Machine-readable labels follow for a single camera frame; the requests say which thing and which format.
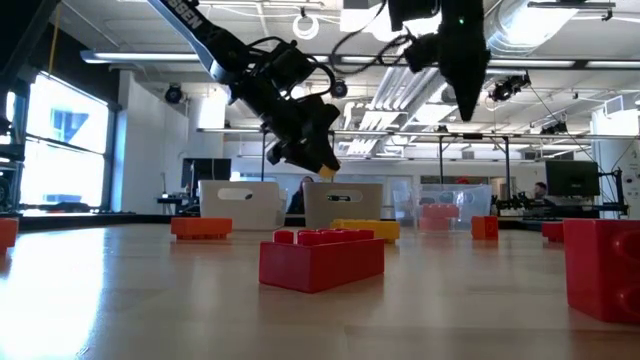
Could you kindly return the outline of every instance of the table surface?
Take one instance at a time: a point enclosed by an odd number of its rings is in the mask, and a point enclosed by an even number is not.
[[[382,276],[307,295],[258,284],[258,244],[166,225],[31,233],[0,260],[0,358],[640,359],[640,327],[566,305],[564,254],[403,234]]]

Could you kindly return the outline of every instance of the ceiling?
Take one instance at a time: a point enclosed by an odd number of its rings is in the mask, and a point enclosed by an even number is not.
[[[305,4],[305,0],[287,1]],[[485,10],[499,0],[485,0]],[[568,21],[555,36],[539,46],[531,56],[553,58],[617,58],[640,59],[640,1],[616,0],[614,19],[603,22],[595,18],[604,11],[581,11]],[[191,49],[160,16],[145,2],[136,0],[63,0],[60,27],[91,49],[118,52],[190,52]],[[326,17],[321,20],[318,35],[311,40],[297,39],[304,52],[330,53],[338,39],[342,0],[323,0],[322,9],[309,6],[309,14]],[[299,13],[297,7],[272,8],[263,6],[201,6],[200,10],[215,24],[231,31],[245,42],[265,36],[295,39],[292,22]],[[638,19],[638,22],[621,21],[618,18]],[[369,33],[362,33],[344,46],[345,53],[371,55],[384,43]],[[136,66],[137,78],[158,94],[164,93],[170,82],[182,82],[183,89],[191,96],[203,96],[213,86],[208,75],[199,65],[153,64]],[[385,75],[386,69],[374,67],[367,72],[347,77],[349,100],[369,102]],[[450,122],[456,111],[444,117],[450,131],[523,132],[530,124],[544,124],[549,111],[562,114],[571,132],[589,131],[590,112],[605,100],[617,94],[640,89],[640,72],[629,71],[531,71],[533,91],[526,90],[512,101],[493,104],[485,100],[486,91],[471,123],[458,120]],[[314,74],[305,84],[311,91],[326,88],[327,80]],[[487,90],[492,82],[487,83]],[[348,101],[334,101],[343,109]],[[243,105],[230,107],[227,118],[235,120],[253,118]],[[344,124],[341,118],[337,124]]]

